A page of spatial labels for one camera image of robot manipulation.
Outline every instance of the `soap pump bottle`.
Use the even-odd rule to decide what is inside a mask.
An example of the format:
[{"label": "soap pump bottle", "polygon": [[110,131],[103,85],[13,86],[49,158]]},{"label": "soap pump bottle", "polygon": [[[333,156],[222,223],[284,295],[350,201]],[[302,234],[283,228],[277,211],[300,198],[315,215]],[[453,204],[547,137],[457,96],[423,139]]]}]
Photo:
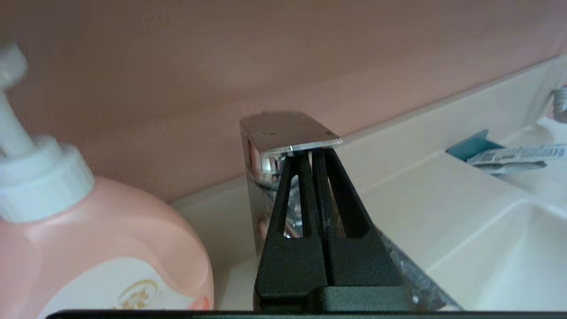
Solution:
[{"label": "soap pump bottle", "polygon": [[64,309],[211,309],[193,229],[136,188],[94,177],[77,148],[29,137],[4,90],[27,68],[0,41],[0,318]]}]

